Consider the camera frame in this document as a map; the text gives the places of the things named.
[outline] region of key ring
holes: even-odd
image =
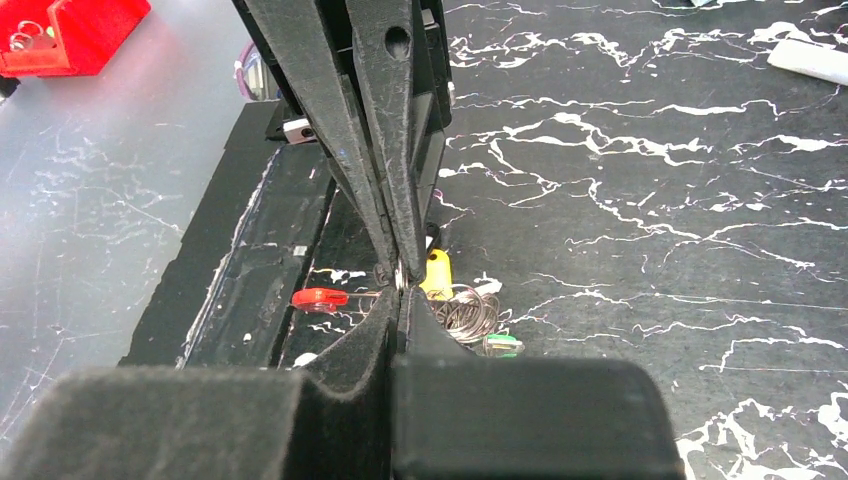
[[[32,20],[24,20],[18,23],[18,33],[23,33],[29,37],[37,37],[44,34],[44,27]]]
[[[26,50],[32,46],[33,42],[34,39],[26,33],[15,32],[9,36],[9,50],[13,52]]]

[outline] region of white object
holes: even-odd
[[[768,62],[777,68],[848,85],[848,53],[785,39],[774,47]]]
[[[294,368],[300,368],[304,365],[308,365],[309,362],[318,358],[318,355],[314,353],[304,353],[303,355],[297,357],[294,361]]]
[[[503,288],[503,283],[495,280],[494,278],[487,280],[489,280],[489,283],[484,283],[479,287],[474,287],[474,291],[477,292],[477,295],[480,295],[481,297],[483,295],[494,295],[500,292],[501,288]]]

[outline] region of gray table surface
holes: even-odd
[[[244,101],[230,0],[152,0],[98,77],[0,104],[0,457],[57,376],[115,365]]]

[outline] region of black felt surface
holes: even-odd
[[[265,140],[274,107],[245,106],[120,365],[173,366],[198,339],[198,364],[267,365],[332,183],[316,145],[281,150],[281,143]],[[307,251],[296,252],[298,245]],[[225,298],[216,303],[218,295]],[[225,304],[232,322],[215,320]]]
[[[377,292],[379,287],[373,271],[376,264],[377,257],[365,225],[347,198],[337,194],[321,240],[315,247],[306,286]],[[280,365],[291,367],[303,354],[321,353],[362,321],[371,304],[369,298],[351,299],[332,315],[295,311],[291,331],[283,344]]]
[[[57,384],[4,480],[279,479],[303,375],[117,369]]]
[[[659,393],[626,362],[412,357],[394,387],[403,478],[683,478]]]

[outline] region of metal ring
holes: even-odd
[[[26,33],[15,32],[9,35],[9,49],[13,52],[19,52],[31,47],[34,39]]]
[[[451,289],[463,289],[451,300],[436,302],[434,311],[439,323],[459,343],[470,345],[494,332],[497,328],[500,303],[493,294],[480,295],[461,283]]]
[[[409,279],[406,278],[406,269],[403,266],[403,261],[398,259],[398,266],[395,269],[395,288],[399,292],[405,292],[409,287]]]
[[[35,28],[38,30],[35,34],[27,33],[27,32],[24,31],[24,29],[26,27],[30,26],[30,25],[35,26]],[[42,27],[41,24],[33,22],[32,20],[24,20],[24,21],[22,21],[21,23],[18,24],[18,33],[22,33],[24,35],[27,35],[30,38],[37,37],[39,35],[44,35],[44,27]]]

